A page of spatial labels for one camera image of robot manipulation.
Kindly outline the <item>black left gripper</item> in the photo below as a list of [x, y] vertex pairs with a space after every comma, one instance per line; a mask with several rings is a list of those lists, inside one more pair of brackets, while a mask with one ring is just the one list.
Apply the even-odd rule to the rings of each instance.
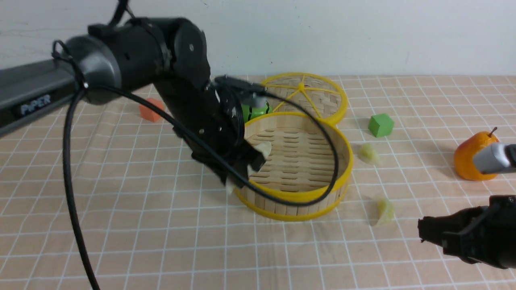
[[[237, 114], [241, 107], [229, 85], [209, 86], [201, 91], [192, 85], [174, 85], [173, 115], [191, 132], [219, 154], [240, 176], [247, 180], [265, 164], [262, 152], [243, 142], [243, 122]], [[192, 158], [208, 167], [224, 185], [233, 182], [238, 189], [245, 186], [211, 154], [192, 152]]]

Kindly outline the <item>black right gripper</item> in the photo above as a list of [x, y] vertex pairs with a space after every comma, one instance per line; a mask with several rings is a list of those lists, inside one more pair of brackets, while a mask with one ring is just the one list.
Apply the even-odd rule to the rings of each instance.
[[514, 269], [515, 211], [515, 196], [491, 196], [487, 206], [448, 216], [424, 216], [418, 220], [419, 238], [440, 246], [444, 255], [469, 264]]

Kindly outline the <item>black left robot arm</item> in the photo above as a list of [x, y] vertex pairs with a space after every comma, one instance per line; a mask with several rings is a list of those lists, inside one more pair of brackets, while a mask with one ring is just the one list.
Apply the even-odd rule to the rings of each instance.
[[1, 135], [24, 127], [82, 95], [93, 105], [154, 85], [178, 122], [192, 157], [240, 189], [265, 156], [244, 139], [241, 101], [265, 88], [226, 75], [210, 78], [206, 38], [185, 18], [135, 18], [95, 24], [55, 48], [48, 60], [1, 70]]

